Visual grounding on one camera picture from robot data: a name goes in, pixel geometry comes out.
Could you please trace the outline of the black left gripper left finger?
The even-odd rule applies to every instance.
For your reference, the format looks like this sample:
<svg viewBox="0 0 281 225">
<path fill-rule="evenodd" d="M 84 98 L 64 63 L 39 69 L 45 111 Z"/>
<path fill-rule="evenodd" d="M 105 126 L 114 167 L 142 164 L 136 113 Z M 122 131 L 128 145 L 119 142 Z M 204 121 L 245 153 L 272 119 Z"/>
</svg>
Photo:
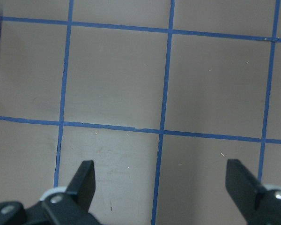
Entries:
<svg viewBox="0 0 281 225">
<path fill-rule="evenodd" d="M 0 225 L 98 225 L 89 213 L 95 190 L 94 162 L 83 161 L 66 187 L 47 190 L 29 208 L 19 201 L 0 202 Z"/>
</svg>

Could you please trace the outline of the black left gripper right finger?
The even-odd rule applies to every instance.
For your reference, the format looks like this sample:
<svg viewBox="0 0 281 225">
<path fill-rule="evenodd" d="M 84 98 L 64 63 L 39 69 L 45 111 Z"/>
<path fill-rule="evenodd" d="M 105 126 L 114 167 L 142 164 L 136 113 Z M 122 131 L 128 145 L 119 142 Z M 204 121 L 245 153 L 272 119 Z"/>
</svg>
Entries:
<svg viewBox="0 0 281 225">
<path fill-rule="evenodd" d="M 281 187 L 261 183 L 238 159 L 228 159 L 225 187 L 248 225 L 281 225 Z"/>
</svg>

